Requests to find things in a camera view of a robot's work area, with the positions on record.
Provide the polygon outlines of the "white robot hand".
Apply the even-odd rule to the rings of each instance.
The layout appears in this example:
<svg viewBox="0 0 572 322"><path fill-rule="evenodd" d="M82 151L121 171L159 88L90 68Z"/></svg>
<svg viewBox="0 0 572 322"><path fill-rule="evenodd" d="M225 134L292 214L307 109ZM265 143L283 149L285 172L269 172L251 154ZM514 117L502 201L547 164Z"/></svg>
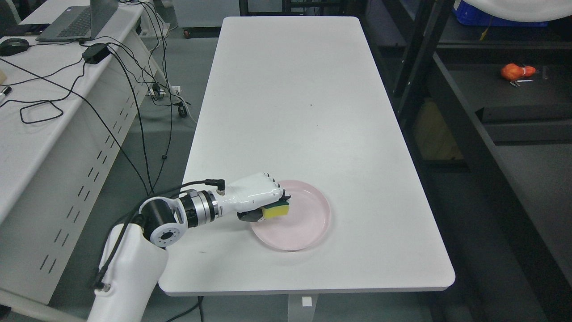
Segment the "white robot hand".
<svg viewBox="0 0 572 322"><path fill-rule="evenodd" d="M290 200L291 195L267 173L257 173L226 184L225 190L214 193L221 216L236 215L241 221L265 221L261 207Z"/></svg>

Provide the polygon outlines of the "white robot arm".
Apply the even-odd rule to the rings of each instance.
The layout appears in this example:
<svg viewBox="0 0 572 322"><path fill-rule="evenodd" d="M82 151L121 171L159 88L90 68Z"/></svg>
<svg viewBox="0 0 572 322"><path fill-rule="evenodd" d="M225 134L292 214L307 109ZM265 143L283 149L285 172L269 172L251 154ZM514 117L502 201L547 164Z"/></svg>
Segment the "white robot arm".
<svg viewBox="0 0 572 322"><path fill-rule="evenodd" d="M210 191L189 190L176 198L155 196L135 211L138 223L115 226L104 246L90 322L139 322L168 261L166 247L188 228L220 214Z"/></svg>

